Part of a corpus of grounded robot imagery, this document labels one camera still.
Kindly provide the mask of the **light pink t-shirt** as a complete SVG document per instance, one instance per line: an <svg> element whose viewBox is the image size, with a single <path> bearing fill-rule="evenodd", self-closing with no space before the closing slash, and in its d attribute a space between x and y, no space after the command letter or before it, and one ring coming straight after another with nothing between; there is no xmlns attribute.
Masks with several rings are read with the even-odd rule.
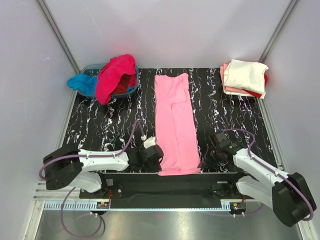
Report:
<svg viewBox="0 0 320 240"><path fill-rule="evenodd" d="M200 171L189 75L156 75L155 137L163 151L160 176L181 176Z"/></svg>

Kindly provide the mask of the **blue plastic basket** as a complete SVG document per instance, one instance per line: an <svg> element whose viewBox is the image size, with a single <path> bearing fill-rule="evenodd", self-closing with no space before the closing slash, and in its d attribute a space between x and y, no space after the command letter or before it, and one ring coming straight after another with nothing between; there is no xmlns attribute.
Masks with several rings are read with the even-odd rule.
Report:
<svg viewBox="0 0 320 240"><path fill-rule="evenodd" d="M90 77L97 77L98 74L100 73L101 69L104 67L104 64L92 64L92 65L88 65L86 67L84 67L82 69L82 71L80 72L81 74L90 76ZM127 93L119 93L119 94L113 94L111 95L111 97L113 99L123 99L126 97L132 97L135 93L136 90L138 89L138 86L140 84L140 80L139 80L139 68L136 66L135 67L135 76L136 76L136 84L134 87L130 87L129 90L127 91ZM95 95L88 95L83 93L81 90L77 91L79 95L87 97L89 99L95 99Z"/></svg>

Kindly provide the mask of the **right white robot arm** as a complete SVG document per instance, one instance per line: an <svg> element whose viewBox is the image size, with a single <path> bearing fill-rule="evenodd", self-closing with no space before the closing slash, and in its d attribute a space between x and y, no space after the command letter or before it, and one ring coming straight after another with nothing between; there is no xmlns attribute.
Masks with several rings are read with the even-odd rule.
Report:
<svg viewBox="0 0 320 240"><path fill-rule="evenodd" d="M255 136L249 131L246 134L252 137L248 146L230 140L225 130L210 137L211 157L204 157L199 166L211 170L222 162L233 165L240 174L238 180L215 183L211 188L213 196L241 199L230 208L233 216L245 214L246 198L250 197L269 207L287 227L312 220L317 205L305 178L297 172L280 170L255 155L251 150Z"/></svg>

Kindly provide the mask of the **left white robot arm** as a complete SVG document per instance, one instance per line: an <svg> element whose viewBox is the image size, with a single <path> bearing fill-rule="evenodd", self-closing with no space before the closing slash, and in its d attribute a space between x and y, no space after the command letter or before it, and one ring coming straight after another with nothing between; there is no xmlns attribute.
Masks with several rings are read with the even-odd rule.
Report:
<svg viewBox="0 0 320 240"><path fill-rule="evenodd" d="M157 144L117 151L61 147L43 158L39 176L49 191L67 186L95 193L106 185L101 171L159 172L164 153Z"/></svg>

